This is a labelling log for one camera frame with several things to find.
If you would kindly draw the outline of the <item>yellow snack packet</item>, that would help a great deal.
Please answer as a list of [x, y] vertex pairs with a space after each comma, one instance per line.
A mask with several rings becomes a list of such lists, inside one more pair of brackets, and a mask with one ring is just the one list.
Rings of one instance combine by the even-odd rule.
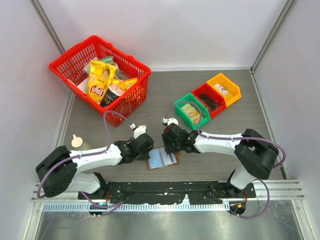
[[138, 81], [137, 77], [130, 78], [127, 80], [114, 79], [113, 84], [116, 84], [124, 92], [130, 89]]

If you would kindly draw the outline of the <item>gold cards in green bin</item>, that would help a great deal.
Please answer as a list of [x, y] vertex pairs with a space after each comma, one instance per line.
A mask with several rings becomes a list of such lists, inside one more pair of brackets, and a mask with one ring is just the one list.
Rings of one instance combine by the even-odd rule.
[[199, 123], [200, 113], [190, 103], [183, 105], [181, 110], [191, 120], [193, 125], [197, 125]]

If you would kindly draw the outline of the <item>green snack packet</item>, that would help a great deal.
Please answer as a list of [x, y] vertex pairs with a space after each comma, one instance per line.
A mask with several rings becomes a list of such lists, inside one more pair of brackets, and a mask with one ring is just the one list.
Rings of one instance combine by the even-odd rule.
[[114, 64], [115, 64], [114, 58], [113, 58], [112, 55], [109, 55], [109, 56], [100, 58], [99, 60], [100, 60], [101, 62], [103, 62], [103, 63], [106, 63], [106, 64], [110, 64], [110, 65], [114, 65]]

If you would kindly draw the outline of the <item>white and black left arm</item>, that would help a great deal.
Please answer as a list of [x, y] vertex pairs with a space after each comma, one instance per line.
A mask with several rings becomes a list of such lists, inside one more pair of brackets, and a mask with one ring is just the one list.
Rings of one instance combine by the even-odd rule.
[[90, 150], [68, 150], [65, 145], [59, 146], [35, 168], [40, 180], [37, 197], [52, 198], [66, 190], [74, 190], [102, 199], [107, 193], [102, 176], [84, 172], [103, 166], [146, 160], [153, 147], [154, 140], [147, 133]]

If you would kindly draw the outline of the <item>brown leather card holder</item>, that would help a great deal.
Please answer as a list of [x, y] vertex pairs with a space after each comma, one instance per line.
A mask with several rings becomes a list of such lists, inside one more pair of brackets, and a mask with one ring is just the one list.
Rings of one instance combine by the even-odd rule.
[[146, 168], [147, 170], [156, 170], [178, 165], [179, 156], [179, 152], [167, 154], [164, 147], [153, 149], [149, 152]]

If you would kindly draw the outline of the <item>white label in yellow bin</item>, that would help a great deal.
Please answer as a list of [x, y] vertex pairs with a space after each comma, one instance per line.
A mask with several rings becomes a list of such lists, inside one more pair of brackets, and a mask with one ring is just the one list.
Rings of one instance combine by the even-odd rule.
[[216, 83], [214, 87], [224, 96], [227, 96], [229, 94], [229, 91], [219, 83]]

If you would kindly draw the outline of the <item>green squeeze bottle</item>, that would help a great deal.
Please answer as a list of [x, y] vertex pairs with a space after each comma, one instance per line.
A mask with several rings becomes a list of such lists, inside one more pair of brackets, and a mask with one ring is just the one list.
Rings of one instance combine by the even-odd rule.
[[77, 151], [86, 151], [91, 149], [90, 145], [86, 141], [75, 134], [72, 135], [71, 146]]

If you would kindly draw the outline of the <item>dark item in red bin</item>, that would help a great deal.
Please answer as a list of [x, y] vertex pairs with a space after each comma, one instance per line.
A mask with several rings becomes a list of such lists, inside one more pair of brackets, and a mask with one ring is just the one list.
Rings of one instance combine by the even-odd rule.
[[223, 110], [223, 103], [220, 98], [202, 93], [199, 95], [199, 99], [209, 108], [210, 112]]

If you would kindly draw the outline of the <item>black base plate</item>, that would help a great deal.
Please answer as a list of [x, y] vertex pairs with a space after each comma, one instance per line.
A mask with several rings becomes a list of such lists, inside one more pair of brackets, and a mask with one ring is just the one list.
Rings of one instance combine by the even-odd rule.
[[233, 189], [224, 181], [116, 181], [104, 183], [93, 193], [92, 200], [108, 200], [111, 204], [123, 202], [130, 205], [174, 205], [188, 198], [191, 205], [217, 204], [224, 199], [254, 199], [253, 183], [244, 190]]

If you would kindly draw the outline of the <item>red plastic shopping basket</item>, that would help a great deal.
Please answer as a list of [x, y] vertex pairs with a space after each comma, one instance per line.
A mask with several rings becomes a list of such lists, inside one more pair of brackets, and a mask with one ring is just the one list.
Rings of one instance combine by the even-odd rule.
[[[119, 66], [119, 72], [123, 76], [129, 79], [137, 78], [137, 82], [122, 96], [112, 102], [110, 106], [103, 108], [90, 99], [86, 93], [78, 89], [77, 85], [87, 78], [88, 74], [83, 71], [83, 68], [90, 60], [95, 57], [100, 59], [107, 56], [113, 56], [113, 59]], [[151, 74], [151, 69], [97, 35], [88, 37], [64, 52], [59, 58], [49, 64], [49, 69], [79, 99], [101, 116], [106, 111], [115, 111], [128, 117], [147, 98], [148, 78]]]

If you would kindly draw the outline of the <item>yellow plastic bin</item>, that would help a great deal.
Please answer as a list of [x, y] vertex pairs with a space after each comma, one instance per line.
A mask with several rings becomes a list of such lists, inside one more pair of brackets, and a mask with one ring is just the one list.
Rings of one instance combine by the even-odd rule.
[[[240, 87], [235, 84], [233, 81], [231, 81], [228, 77], [226, 77], [223, 73], [219, 73], [213, 78], [206, 81], [206, 83], [211, 86], [215, 91], [217, 91], [218, 94], [220, 94], [226, 104], [226, 107], [228, 108], [233, 103], [238, 101], [241, 97], [241, 90]], [[219, 83], [224, 88], [226, 88], [229, 91], [228, 95], [222, 95], [215, 87], [214, 85]]]

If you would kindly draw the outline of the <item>red plastic bin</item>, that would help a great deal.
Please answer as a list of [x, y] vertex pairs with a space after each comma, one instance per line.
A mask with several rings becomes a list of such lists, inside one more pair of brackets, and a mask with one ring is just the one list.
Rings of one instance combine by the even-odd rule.
[[211, 119], [227, 108], [225, 99], [208, 83], [200, 85], [191, 93], [208, 109]]

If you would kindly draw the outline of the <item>black and white cup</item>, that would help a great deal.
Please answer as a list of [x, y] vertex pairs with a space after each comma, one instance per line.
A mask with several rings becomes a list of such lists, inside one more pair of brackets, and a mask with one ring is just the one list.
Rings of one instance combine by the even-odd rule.
[[116, 83], [111, 84], [104, 97], [101, 100], [100, 106], [103, 108], [107, 108], [110, 104], [112, 104], [115, 100], [121, 97], [125, 91]]

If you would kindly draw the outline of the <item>green plastic bin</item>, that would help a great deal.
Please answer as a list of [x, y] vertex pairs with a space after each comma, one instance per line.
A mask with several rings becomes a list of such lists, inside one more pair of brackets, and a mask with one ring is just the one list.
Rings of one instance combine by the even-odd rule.
[[176, 115], [178, 115], [184, 121], [184, 123], [192, 130], [196, 130], [198, 128], [198, 124], [192, 124], [192, 121], [181, 110], [181, 107], [183, 105], [191, 104], [201, 114], [202, 117], [199, 125], [200, 127], [202, 127], [211, 120], [208, 109], [192, 93], [186, 94], [185, 96], [177, 100], [175, 104]]

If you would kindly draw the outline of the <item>yellow Lays chips bag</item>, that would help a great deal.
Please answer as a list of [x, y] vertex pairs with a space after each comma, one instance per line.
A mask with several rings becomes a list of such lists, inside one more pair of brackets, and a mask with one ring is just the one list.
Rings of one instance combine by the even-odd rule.
[[113, 83], [117, 67], [100, 60], [91, 60], [88, 74], [87, 95], [100, 104], [108, 87]]

